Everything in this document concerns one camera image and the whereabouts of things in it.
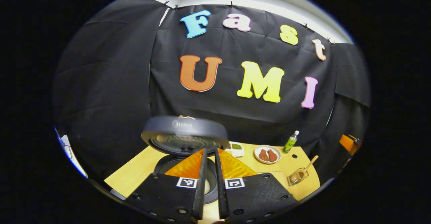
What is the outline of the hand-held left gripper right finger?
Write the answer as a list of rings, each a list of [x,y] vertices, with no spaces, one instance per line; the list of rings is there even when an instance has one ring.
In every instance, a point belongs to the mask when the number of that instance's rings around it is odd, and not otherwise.
[[[272,173],[226,178],[222,149],[214,153],[220,219],[225,222],[265,222],[298,205],[293,194]]]

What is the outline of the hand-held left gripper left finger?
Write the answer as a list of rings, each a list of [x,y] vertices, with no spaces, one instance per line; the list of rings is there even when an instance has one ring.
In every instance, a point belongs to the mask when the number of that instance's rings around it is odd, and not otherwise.
[[[203,218],[208,150],[199,152],[197,178],[151,173],[126,198],[127,205],[159,223],[197,223]]]

